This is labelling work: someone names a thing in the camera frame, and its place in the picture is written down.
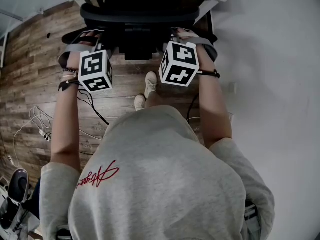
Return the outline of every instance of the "floor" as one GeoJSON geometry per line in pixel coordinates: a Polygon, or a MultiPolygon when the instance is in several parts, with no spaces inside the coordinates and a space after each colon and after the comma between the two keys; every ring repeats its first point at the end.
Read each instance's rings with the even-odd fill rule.
{"type": "MultiPolygon", "coordinates": [[[[64,50],[63,35],[85,26],[77,4],[65,3],[36,16],[10,33],[0,79],[0,172],[10,179],[14,168],[5,158],[15,157],[13,139],[15,133],[29,121],[29,111],[39,106],[54,116],[61,68],[57,59],[64,50]]],[[[97,111],[110,123],[116,118],[135,111],[134,99],[145,90],[145,75],[158,72],[161,55],[150,61],[125,61],[124,55],[111,59],[114,89],[94,94],[97,111]]],[[[188,108],[198,93],[198,79],[186,87],[159,84],[157,91],[169,105],[186,117],[188,108]]],[[[103,137],[107,125],[97,117],[93,109],[82,101],[78,103],[80,129],[96,137],[103,137]]],[[[199,116],[196,103],[190,117],[199,116]]],[[[191,120],[191,126],[199,135],[199,119],[191,120]]],[[[100,140],[80,134],[80,151],[94,154],[100,140]]],[[[38,128],[29,123],[15,138],[15,150],[19,162],[28,171],[29,180],[35,185],[41,168],[50,161],[50,143],[40,136],[38,128]]],[[[91,155],[80,154],[84,167],[91,155]]]]}

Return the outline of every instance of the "white sneaker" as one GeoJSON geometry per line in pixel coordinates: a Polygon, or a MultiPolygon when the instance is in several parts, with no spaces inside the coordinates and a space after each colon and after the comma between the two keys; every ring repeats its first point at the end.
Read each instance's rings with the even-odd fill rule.
{"type": "Polygon", "coordinates": [[[143,110],[145,108],[146,99],[143,95],[138,95],[134,99],[135,111],[143,110]]]}
{"type": "Polygon", "coordinates": [[[149,98],[149,94],[151,92],[155,92],[156,91],[156,86],[157,86],[157,75],[155,72],[149,72],[148,74],[146,74],[145,76],[145,92],[144,92],[144,96],[146,99],[149,98]]]}

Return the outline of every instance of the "foot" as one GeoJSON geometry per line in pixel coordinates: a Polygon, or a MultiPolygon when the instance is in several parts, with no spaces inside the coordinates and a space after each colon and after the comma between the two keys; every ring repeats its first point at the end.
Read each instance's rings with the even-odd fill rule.
{"type": "Polygon", "coordinates": [[[143,95],[140,94],[137,97],[135,97],[134,99],[135,111],[143,110],[145,108],[145,104],[146,104],[146,99],[143,95]]]}
{"type": "Polygon", "coordinates": [[[149,72],[148,74],[146,74],[145,76],[145,92],[144,92],[144,96],[146,99],[149,98],[149,94],[151,92],[155,92],[156,91],[156,86],[157,86],[157,75],[155,72],[149,72]]]}

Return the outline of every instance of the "hand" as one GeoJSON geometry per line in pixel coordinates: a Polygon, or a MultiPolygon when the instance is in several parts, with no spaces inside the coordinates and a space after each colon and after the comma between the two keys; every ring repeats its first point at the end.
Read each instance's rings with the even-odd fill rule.
{"type": "MultiPolygon", "coordinates": [[[[183,28],[178,28],[177,31],[179,33],[187,32],[183,28]]],[[[181,37],[182,40],[186,40],[188,38],[189,37],[181,37]]],[[[200,69],[202,71],[213,72],[216,69],[216,65],[212,61],[212,59],[210,58],[210,56],[208,55],[206,49],[204,48],[204,46],[202,44],[197,44],[196,52],[197,52],[197,55],[198,55],[200,69]]]]}
{"type": "MultiPolygon", "coordinates": [[[[94,31],[91,31],[90,33],[83,33],[81,37],[96,37],[99,38],[100,34],[97,34],[94,31]]],[[[80,42],[79,44],[81,45],[87,45],[87,46],[94,46],[93,43],[91,42],[80,42]]],[[[73,70],[78,70],[79,69],[79,64],[80,64],[80,52],[74,51],[70,52],[70,56],[68,59],[67,63],[67,68],[68,69],[73,69],[73,70]]]]}

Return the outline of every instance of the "gray sleeve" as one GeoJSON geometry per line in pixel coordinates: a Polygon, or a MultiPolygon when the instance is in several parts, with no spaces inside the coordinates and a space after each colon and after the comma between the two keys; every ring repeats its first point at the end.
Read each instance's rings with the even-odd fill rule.
{"type": "Polygon", "coordinates": [[[272,192],[232,139],[220,140],[212,145],[210,151],[241,177],[246,190],[246,198],[256,206],[258,211],[261,224],[260,239],[267,239],[275,220],[275,198],[272,192]]]}
{"type": "Polygon", "coordinates": [[[56,240],[57,227],[68,225],[69,206],[80,178],[72,167],[51,162],[42,168],[40,225],[43,239],[56,240]]]}

